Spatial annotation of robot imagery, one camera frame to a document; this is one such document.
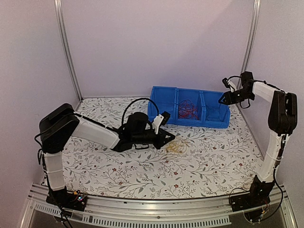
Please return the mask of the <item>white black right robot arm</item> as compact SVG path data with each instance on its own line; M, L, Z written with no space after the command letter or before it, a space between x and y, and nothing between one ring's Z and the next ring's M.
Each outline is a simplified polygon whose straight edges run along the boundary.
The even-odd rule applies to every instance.
M270 103L267 124L270 137L266 156L257 179L261 183L273 183L291 134L297 126L297 96L286 92L266 81L255 80L252 72L245 71L240 76L231 76L222 80L229 89L218 100L223 105L241 104L253 101L257 96Z

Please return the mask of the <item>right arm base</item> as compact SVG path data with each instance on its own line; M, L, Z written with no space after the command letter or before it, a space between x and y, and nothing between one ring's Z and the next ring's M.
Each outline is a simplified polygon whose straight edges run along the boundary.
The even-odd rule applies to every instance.
M268 210L269 194L275 182L261 182L256 176L246 194L230 196L229 204L233 212L260 207L260 209L245 212L244 217L250 223L260 222Z

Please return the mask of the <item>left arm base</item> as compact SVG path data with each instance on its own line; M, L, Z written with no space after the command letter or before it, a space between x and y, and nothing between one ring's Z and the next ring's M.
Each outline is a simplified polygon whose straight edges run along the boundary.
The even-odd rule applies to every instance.
M68 192L66 189L50 190L46 202L60 208L85 211L87 194L81 193L79 190L75 192Z

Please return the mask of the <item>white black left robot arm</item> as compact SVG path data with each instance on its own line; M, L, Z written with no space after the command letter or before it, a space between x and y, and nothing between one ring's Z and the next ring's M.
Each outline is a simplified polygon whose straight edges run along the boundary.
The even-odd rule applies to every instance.
M119 128L107 127L74 111L70 104L63 104L39 123L40 133L35 141L40 144L44 171L52 198L60 206L67 206L71 197L65 192L62 151L71 137L101 144L115 152L124 152L136 145L153 145L156 149L175 139L162 129L170 117L168 112L157 114L149 121L147 114L135 112L129 115Z

